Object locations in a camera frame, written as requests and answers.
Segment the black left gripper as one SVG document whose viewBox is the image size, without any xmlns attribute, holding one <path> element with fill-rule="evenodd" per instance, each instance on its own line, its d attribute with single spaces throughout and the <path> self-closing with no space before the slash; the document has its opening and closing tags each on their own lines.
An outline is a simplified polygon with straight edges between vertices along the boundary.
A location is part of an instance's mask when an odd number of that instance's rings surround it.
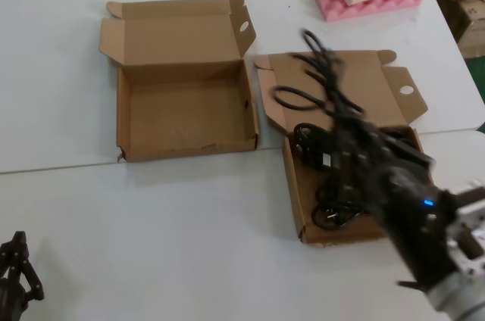
<svg viewBox="0 0 485 321">
<path fill-rule="evenodd" d="M 21 276 L 30 287 L 28 291 L 20 283 Z M 27 301 L 44 298 L 42 283 L 29 261 L 26 233 L 15 232 L 12 240 L 1 245 L 1 314 L 23 313 Z"/>
</svg>

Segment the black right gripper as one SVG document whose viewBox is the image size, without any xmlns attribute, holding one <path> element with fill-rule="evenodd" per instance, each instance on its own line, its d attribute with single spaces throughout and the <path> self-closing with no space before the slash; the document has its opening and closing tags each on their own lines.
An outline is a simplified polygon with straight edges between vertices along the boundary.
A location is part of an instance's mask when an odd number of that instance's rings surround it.
<svg viewBox="0 0 485 321">
<path fill-rule="evenodd" d="M 446 228 L 463 194 L 437 188 L 429 176 L 433 159 L 407 132 L 390 133 L 350 111 L 334 113 L 336 199 L 364 201 L 373 167 L 373 218 L 414 276 L 416 288 L 429 291 L 457 270 L 447 250 Z"/>
</svg>

